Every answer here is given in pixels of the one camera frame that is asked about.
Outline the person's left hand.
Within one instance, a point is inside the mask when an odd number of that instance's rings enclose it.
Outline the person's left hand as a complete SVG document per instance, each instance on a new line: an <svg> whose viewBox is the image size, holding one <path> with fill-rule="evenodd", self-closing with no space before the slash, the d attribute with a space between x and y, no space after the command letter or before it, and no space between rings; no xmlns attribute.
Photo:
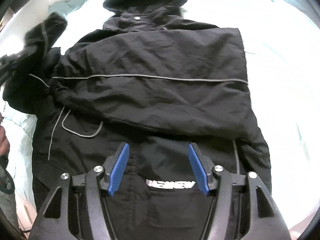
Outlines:
<svg viewBox="0 0 320 240"><path fill-rule="evenodd" d="M5 128L3 127L3 116L0 114L0 155L1 156L8 156L10 152L10 142L8 141Z"/></svg>

